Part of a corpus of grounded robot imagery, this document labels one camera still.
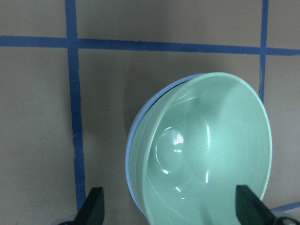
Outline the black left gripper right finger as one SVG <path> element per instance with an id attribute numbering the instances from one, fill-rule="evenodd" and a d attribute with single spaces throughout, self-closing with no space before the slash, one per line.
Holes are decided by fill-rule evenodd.
<path id="1" fill-rule="evenodd" d="M 278 219 L 246 185 L 237 185 L 235 212 L 241 225 L 278 225 Z"/>

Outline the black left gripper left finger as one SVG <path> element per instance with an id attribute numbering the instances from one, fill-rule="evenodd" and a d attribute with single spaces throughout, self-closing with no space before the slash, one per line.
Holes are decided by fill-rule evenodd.
<path id="1" fill-rule="evenodd" d="M 93 187 L 77 213 L 75 225 L 102 225 L 105 218 L 104 190 Z"/>

